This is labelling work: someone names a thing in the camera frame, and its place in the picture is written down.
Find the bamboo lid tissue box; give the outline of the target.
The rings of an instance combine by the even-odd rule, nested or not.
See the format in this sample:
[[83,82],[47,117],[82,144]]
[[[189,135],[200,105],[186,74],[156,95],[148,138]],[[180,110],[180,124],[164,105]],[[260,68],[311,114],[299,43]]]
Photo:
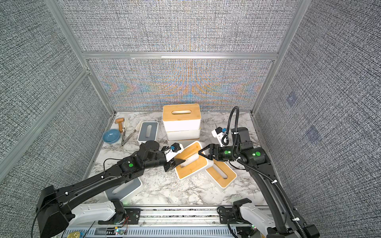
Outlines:
[[162,121],[167,132],[198,130],[201,124],[199,104],[163,106]]
[[233,183],[233,181],[237,178],[237,174],[228,168],[228,170],[224,170],[220,168],[216,164],[212,167],[206,169],[206,176],[209,180],[219,189],[220,191],[225,191],[229,185]]
[[184,148],[182,153],[175,156],[175,159],[184,160],[183,163],[175,168],[179,180],[190,178],[191,176],[213,166],[214,162],[212,160],[199,155],[198,152],[203,148],[203,143],[195,141]]
[[194,143],[195,141],[199,141],[199,138],[196,139],[185,139],[185,140],[167,140],[169,145],[172,145],[174,143],[181,144],[184,148],[189,146],[190,144]]

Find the yellow lid tissue box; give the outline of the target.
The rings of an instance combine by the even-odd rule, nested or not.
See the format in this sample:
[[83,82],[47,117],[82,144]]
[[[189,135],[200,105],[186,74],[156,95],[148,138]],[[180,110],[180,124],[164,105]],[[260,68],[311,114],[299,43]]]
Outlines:
[[189,131],[167,131],[167,138],[169,141],[176,140],[192,140],[200,137],[201,129]]

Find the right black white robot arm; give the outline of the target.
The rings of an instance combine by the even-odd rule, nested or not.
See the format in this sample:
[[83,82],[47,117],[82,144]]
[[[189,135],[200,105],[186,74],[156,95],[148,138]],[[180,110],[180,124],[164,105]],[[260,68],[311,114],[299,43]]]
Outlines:
[[226,143],[228,130],[221,127],[212,131],[217,144],[209,144],[198,153],[200,156],[226,163],[235,161],[242,165],[259,186],[271,215],[256,208],[249,199],[235,201],[231,222],[253,225],[264,238],[318,238],[320,233],[314,224],[308,224],[288,199],[280,184],[269,156],[261,147],[254,147],[245,127],[232,132],[233,145]]

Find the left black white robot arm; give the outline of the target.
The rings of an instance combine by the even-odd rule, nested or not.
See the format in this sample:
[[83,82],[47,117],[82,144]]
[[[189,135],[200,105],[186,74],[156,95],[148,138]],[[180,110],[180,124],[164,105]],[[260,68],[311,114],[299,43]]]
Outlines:
[[132,155],[118,159],[110,168],[86,180],[66,187],[50,185],[42,189],[33,220],[33,224],[38,225],[40,237],[50,238],[63,232],[77,218],[74,208],[112,187],[142,176],[146,169],[162,166],[166,172],[173,170],[184,162],[176,158],[183,150],[179,143],[160,148],[158,142],[149,140]]

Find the back grey lid tissue box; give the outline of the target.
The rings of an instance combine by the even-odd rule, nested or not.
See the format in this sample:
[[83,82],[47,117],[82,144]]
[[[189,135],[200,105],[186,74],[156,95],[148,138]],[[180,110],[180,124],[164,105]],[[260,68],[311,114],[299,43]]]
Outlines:
[[138,143],[143,144],[150,140],[156,141],[158,128],[159,128],[159,122],[156,122],[156,121],[143,122],[140,127]]

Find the grey lid tissue box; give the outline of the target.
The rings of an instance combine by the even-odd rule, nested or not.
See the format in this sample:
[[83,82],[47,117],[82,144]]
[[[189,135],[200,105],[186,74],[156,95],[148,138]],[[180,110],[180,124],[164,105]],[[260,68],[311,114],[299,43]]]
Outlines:
[[150,140],[156,141],[158,128],[159,128],[159,122],[156,122],[156,121],[143,122],[140,127],[138,143],[143,144]]
[[114,186],[104,191],[105,196],[111,199],[118,199],[123,204],[128,204],[131,200],[144,189],[144,184],[140,178],[135,178],[127,183]]

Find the front grey lid tissue box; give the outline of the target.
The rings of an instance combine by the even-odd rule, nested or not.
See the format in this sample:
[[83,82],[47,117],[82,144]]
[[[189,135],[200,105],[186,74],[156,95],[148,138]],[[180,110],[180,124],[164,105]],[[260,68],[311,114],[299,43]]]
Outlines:
[[114,186],[104,191],[105,196],[111,199],[118,199],[123,204],[128,204],[131,200],[144,189],[144,184],[140,178],[135,178],[127,183]]

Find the blue bowl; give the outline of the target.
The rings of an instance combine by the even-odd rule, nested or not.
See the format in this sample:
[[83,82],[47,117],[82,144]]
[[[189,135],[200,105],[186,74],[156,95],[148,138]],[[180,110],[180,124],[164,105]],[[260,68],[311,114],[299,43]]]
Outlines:
[[105,143],[116,143],[121,137],[121,133],[118,129],[110,129],[103,133],[102,139]]

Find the brass round object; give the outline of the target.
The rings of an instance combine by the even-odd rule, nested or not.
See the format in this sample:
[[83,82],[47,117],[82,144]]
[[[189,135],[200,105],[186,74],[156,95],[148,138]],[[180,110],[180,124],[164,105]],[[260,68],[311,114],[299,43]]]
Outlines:
[[80,231],[71,232],[67,235],[67,238],[82,238],[82,232]]

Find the aluminium front rail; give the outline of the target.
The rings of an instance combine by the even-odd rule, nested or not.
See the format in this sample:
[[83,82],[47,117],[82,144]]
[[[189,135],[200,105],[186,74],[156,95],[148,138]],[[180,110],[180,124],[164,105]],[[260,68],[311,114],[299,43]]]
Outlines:
[[[141,209],[137,225],[98,225],[93,204],[82,207],[83,220],[69,225],[57,238],[67,238],[71,232],[82,232],[82,238],[263,238],[251,224],[231,222],[221,224],[219,206],[126,206]],[[268,206],[255,206],[266,215]]]

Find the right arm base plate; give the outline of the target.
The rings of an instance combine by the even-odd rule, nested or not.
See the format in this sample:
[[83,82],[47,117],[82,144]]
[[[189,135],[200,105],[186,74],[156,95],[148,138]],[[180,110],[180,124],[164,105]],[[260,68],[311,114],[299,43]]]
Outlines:
[[217,208],[217,213],[219,215],[219,220],[221,224],[227,224],[227,222],[232,219],[241,219],[239,209],[236,206],[219,206]]

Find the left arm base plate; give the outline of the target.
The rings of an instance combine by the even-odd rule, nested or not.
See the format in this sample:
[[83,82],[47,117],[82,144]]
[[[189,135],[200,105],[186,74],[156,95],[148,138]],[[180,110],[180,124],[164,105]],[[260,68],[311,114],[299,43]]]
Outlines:
[[140,219],[141,209],[127,208],[124,212],[117,211],[116,214],[107,221],[98,221],[98,225],[137,225]]

